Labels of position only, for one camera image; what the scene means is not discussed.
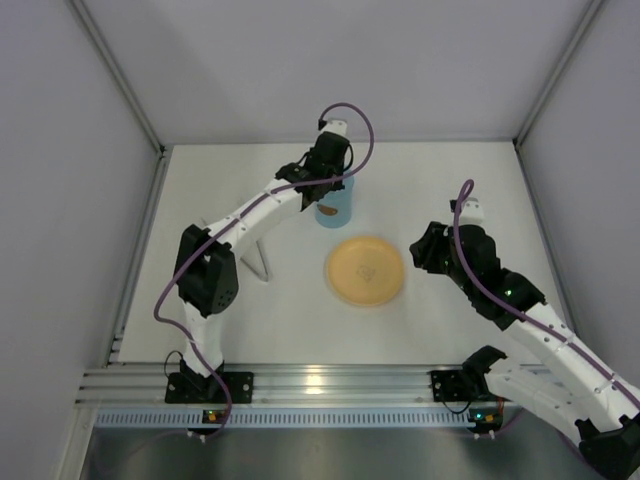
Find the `right aluminium frame post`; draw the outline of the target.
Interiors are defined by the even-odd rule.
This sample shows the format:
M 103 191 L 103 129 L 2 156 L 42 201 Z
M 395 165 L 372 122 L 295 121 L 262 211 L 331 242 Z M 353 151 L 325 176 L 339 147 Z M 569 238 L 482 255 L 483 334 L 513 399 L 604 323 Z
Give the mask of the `right aluminium frame post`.
M 582 45 L 586 41 L 590 31 L 595 26 L 605 7 L 609 4 L 606 0 L 590 0 L 580 12 L 577 20 L 572 25 L 564 43 L 561 45 L 558 55 L 551 63 L 551 67 L 544 77 L 544 81 L 536 93 L 533 102 L 528 109 L 523 121 L 513 138 L 516 152 L 519 152 L 526 139 L 546 109 L 561 80 L 567 73 L 571 63 L 578 55 Z

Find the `metal tongs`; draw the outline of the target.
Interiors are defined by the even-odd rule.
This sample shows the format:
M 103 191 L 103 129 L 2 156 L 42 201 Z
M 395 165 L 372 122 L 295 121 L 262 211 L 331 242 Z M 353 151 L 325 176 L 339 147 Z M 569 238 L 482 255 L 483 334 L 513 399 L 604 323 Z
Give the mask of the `metal tongs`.
M 260 239 L 254 239 L 247 231 L 249 225 L 240 217 L 231 229 L 219 236 L 217 242 L 220 244 L 229 243 L 233 246 L 235 260 L 237 264 L 243 264 L 260 281 L 267 283 L 271 278 L 271 270 Z M 242 237 L 241 249 L 236 248 L 235 238 Z

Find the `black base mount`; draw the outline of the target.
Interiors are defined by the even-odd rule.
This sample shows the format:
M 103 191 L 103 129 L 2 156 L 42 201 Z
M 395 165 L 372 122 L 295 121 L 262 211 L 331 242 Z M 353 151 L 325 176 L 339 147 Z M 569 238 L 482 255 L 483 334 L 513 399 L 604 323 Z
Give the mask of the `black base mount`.
M 462 369 L 432 370 L 433 398 L 436 402 L 469 402 L 475 399 L 475 383 Z
M 253 397 L 254 373 L 249 371 L 223 372 L 223 383 L 234 404 L 250 404 Z M 180 372 L 171 373 L 165 391 L 167 404 L 222 404 L 227 396 L 212 376 L 202 378 Z

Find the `aluminium mounting rail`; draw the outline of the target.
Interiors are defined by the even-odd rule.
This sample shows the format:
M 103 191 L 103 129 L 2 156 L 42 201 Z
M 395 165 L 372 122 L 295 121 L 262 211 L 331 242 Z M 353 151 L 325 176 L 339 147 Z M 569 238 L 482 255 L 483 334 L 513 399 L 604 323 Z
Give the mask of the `aluminium mounting rail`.
M 254 374 L 252 404 L 284 407 L 432 406 L 430 372 L 445 365 L 228 364 L 227 373 Z M 75 404 L 83 407 L 159 406 L 173 363 L 110 364 L 87 370 Z

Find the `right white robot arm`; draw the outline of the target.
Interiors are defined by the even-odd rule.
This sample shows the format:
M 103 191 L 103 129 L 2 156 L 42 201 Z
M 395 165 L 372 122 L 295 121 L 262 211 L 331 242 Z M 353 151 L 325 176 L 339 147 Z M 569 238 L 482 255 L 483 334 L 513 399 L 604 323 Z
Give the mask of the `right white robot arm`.
M 409 251 L 416 268 L 451 279 L 481 317 L 554 377 L 545 380 L 485 346 L 462 367 L 475 397 L 516 402 L 561 432 L 605 479 L 628 479 L 638 471 L 638 387 L 606 366 L 534 284 L 501 265 L 483 228 L 432 221 Z

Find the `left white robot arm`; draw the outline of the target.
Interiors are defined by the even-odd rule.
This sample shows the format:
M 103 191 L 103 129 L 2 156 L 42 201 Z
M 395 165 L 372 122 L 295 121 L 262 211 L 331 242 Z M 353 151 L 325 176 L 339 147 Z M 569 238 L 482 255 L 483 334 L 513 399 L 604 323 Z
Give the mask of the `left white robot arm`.
M 222 403 L 222 336 L 239 293 L 238 263 L 249 247 L 282 221 L 303 212 L 329 192 L 352 155 L 344 120 L 329 120 L 301 160 L 282 166 L 264 190 L 235 212 L 182 234 L 175 273 L 185 313 L 187 347 L 179 370 L 169 375 L 168 404 Z

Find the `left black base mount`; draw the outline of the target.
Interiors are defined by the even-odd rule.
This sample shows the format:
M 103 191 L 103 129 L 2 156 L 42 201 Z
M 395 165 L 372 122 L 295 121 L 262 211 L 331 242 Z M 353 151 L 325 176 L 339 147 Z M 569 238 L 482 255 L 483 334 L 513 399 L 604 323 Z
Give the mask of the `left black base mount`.
M 254 373 L 249 371 L 223 372 L 223 383 L 234 404 L 250 404 L 253 397 Z M 171 373 L 165 391 L 167 404 L 222 404 L 227 396 L 212 376 L 202 378 L 180 372 Z

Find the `yellow round plate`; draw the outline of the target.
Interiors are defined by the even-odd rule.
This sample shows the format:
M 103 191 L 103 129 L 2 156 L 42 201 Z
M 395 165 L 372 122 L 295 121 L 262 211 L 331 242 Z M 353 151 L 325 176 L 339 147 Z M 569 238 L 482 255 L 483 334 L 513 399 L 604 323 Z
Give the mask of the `yellow round plate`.
M 405 267 L 399 250 L 376 236 L 356 236 L 337 245 L 325 262 L 325 278 L 341 300 L 377 307 L 401 291 Z

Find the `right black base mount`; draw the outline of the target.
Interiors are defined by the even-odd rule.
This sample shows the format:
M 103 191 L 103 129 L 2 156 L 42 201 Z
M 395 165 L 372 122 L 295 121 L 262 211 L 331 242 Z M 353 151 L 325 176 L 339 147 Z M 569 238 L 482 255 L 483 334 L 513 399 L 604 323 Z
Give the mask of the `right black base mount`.
M 436 402 L 469 402 L 475 399 L 475 383 L 462 369 L 432 370 L 433 398 Z

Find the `light blue cylindrical container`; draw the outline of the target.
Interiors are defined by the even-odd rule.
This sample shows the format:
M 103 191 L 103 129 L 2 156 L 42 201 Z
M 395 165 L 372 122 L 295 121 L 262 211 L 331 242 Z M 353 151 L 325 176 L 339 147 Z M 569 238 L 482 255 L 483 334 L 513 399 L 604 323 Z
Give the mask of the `light blue cylindrical container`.
M 352 216 L 354 178 L 342 181 L 343 188 L 327 193 L 315 206 L 316 222 L 330 229 L 345 226 Z

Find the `left aluminium frame post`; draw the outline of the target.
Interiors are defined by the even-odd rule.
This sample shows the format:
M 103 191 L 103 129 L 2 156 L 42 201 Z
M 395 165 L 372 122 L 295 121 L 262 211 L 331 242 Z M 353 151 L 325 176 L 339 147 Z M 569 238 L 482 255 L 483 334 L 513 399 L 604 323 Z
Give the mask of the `left aluminium frame post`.
M 136 124 L 141 129 L 147 142 L 158 157 L 166 152 L 166 147 L 161 142 L 148 115 L 144 111 L 138 96 L 132 88 L 118 59 L 114 55 L 110 45 L 96 22 L 92 12 L 85 1 L 66 0 L 65 5 L 78 23 L 86 36 L 89 44 L 94 49 L 100 62 L 104 65 L 108 76 L 115 85 L 118 93 L 132 114 Z

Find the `aluminium frame post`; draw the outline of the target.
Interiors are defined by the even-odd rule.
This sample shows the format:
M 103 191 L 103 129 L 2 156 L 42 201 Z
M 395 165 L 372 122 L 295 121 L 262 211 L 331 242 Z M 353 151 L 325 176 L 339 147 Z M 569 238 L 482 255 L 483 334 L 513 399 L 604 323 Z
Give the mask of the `aluminium frame post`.
M 561 45 L 558 55 L 551 63 L 551 67 L 544 77 L 544 81 L 536 93 L 533 102 L 528 109 L 523 121 L 513 138 L 516 152 L 519 152 L 526 139 L 546 109 L 561 80 L 567 73 L 571 63 L 578 55 L 582 45 L 586 41 L 590 31 L 595 26 L 605 7 L 609 4 L 606 0 L 590 0 L 580 12 L 577 20 L 572 25 L 564 43 Z
M 94 49 L 100 62 L 104 65 L 108 76 L 115 85 L 118 93 L 132 114 L 136 124 L 141 129 L 147 142 L 158 157 L 166 152 L 166 147 L 161 142 L 148 115 L 144 111 L 138 96 L 132 88 L 118 59 L 114 55 L 110 45 L 96 22 L 92 12 L 85 1 L 66 0 L 65 5 L 78 23 L 86 36 L 89 44 Z

